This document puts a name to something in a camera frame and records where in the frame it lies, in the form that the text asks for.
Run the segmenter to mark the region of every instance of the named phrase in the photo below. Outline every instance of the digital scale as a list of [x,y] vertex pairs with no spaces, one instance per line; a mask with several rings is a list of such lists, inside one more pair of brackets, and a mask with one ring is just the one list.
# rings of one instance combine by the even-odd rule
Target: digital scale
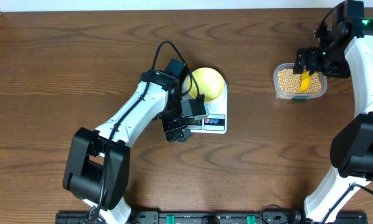
[[[182,85],[182,91],[187,90],[187,77]],[[183,100],[192,99],[191,95],[186,95]],[[210,133],[210,134],[224,134],[227,130],[227,110],[228,110],[228,86],[224,81],[224,90],[214,100],[206,102],[209,110],[209,116],[206,119],[194,120],[193,118],[186,118],[187,129],[192,133]]]

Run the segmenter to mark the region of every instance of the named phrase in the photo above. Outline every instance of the yellow scoop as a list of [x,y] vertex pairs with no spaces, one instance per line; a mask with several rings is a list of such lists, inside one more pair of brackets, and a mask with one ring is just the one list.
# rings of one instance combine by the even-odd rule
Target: yellow scoop
[[309,72],[305,71],[301,76],[300,91],[306,91],[309,87]]

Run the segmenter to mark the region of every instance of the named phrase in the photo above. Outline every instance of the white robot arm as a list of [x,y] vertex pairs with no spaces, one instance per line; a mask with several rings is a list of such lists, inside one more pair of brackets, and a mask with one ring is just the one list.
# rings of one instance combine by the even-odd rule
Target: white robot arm
[[[319,48],[305,52],[299,49],[298,56],[307,55],[304,63],[312,72],[341,78],[351,74],[355,119],[334,138],[332,166],[304,200],[302,223],[334,222],[340,209],[359,190],[353,184],[364,187],[373,180],[373,20],[364,18],[363,2],[359,1],[342,2],[333,13],[333,30],[322,22],[315,31],[320,38]],[[299,69],[295,68],[295,72],[300,73]]]
[[[73,137],[63,187],[96,208],[93,215],[93,209],[89,211],[88,222],[98,215],[107,224],[128,220],[131,209],[123,194],[128,184],[130,148],[152,119],[162,120],[168,141],[185,141],[191,135],[186,119],[208,116],[204,95],[182,100],[182,81],[188,75],[193,79],[184,62],[171,60],[165,71],[152,72],[153,68],[142,73],[134,95],[114,116],[94,131],[80,128]],[[98,155],[105,157],[103,165],[89,159]]]
[[[146,82],[140,82],[133,96],[124,104],[124,106],[108,121],[99,125],[95,130],[99,131],[99,136],[109,138],[113,125],[124,115],[129,108],[135,104],[136,100],[141,96],[141,93],[146,88]],[[113,141],[123,141],[126,146],[132,147],[136,139],[142,133],[143,129],[157,114],[162,112],[168,100],[168,91],[163,90],[161,85],[150,83],[142,101],[140,101],[131,112],[121,122],[118,131],[114,134]],[[96,207],[97,204],[88,199],[83,199],[91,207]],[[117,206],[112,210],[100,211],[101,217],[110,223],[126,223],[131,214],[131,207],[125,202],[122,197]]]

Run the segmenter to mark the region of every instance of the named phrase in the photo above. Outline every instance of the yellow ball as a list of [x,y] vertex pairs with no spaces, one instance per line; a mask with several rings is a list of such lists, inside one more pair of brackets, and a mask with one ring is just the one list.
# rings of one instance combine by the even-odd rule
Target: yellow ball
[[[224,90],[225,82],[221,74],[212,68],[199,68],[192,72],[193,77],[199,86],[200,94],[204,94],[205,102],[210,102],[216,99]],[[187,89],[191,87],[191,81],[188,79]],[[189,94],[195,98],[197,96],[197,88],[193,83],[192,89]]]

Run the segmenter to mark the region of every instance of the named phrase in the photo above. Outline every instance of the plastic container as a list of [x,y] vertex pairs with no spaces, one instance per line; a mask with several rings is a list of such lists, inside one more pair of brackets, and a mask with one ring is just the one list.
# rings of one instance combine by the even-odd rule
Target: plastic container
[[283,69],[293,69],[294,63],[284,63],[279,65],[276,70],[273,72],[273,84],[275,84],[275,91],[276,91],[276,98],[278,99],[285,99],[285,100],[291,100],[291,99],[312,99],[317,98],[320,96],[323,96],[326,90],[328,89],[328,81],[324,75],[322,75],[321,72],[318,72],[319,76],[319,82],[322,85],[322,90],[319,93],[312,93],[312,94],[296,94],[296,93],[285,93],[282,91],[279,87],[278,83],[278,72]]

